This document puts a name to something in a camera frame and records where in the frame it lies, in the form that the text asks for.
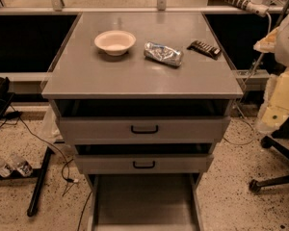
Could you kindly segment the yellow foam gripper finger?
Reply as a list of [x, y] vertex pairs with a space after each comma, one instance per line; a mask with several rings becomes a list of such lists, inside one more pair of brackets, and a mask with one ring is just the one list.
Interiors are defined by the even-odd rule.
[[279, 76], [272, 74], [267, 81], [264, 103], [260, 106], [255, 123], [256, 130], [262, 134], [272, 134], [287, 120], [282, 117], [284, 108], [281, 74]]
[[276, 36], [278, 27], [274, 28], [266, 37], [259, 40], [253, 49], [261, 53], [274, 53], [276, 50]]

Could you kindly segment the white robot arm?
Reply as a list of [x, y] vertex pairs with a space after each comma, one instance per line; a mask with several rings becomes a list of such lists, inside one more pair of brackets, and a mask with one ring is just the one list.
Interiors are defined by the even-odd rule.
[[285, 66], [279, 76], [270, 75], [264, 103], [257, 115], [256, 130], [262, 134], [272, 134], [289, 117], [289, 13], [276, 29], [253, 48], [262, 53], [273, 53], [276, 62]]

